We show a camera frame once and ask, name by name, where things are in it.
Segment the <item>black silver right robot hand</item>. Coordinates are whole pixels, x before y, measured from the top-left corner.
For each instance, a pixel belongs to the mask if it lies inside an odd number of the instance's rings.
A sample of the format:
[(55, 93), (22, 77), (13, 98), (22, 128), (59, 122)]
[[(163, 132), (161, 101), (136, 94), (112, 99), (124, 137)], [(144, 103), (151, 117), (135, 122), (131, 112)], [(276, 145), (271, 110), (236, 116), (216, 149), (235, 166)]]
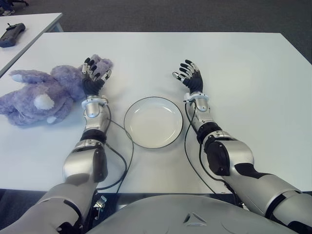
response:
[(174, 78), (189, 89), (190, 94), (203, 92), (203, 79), (199, 68), (190, 60), (180, 64), (179, 73), (172, 72)]

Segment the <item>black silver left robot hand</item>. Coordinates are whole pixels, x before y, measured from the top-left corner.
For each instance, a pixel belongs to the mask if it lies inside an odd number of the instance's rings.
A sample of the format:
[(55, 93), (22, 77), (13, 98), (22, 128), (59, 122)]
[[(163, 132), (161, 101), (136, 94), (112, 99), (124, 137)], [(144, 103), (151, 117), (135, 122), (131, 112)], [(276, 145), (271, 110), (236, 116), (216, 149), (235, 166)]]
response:
[(98, 96), (106, 80), (111, 76), (113, 63), (93, 54), (82, 65), (82, 88), (86, 96)]

